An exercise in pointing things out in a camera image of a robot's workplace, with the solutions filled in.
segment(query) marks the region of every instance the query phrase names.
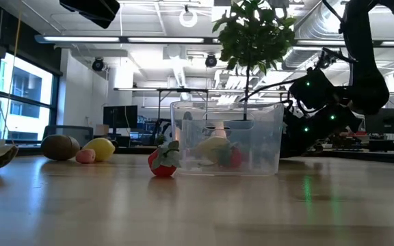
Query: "plastic container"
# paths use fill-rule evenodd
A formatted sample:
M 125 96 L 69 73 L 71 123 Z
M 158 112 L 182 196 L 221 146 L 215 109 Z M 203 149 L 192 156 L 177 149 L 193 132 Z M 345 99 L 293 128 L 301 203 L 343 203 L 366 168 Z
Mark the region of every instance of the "plastic container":
M 271 175 L 278 172 L 284 106 L 242 102 L 174 102 L 172 137 L 184 174 Z

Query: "desk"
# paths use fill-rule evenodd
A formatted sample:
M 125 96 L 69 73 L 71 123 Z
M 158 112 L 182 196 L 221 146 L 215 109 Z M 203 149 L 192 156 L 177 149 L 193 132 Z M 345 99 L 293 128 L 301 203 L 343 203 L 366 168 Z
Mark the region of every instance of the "desk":
M 394 245 L 394 165 L 281 161 L 270 177 L 153 178 L 145 155 L 0 169 L 0 245 Z

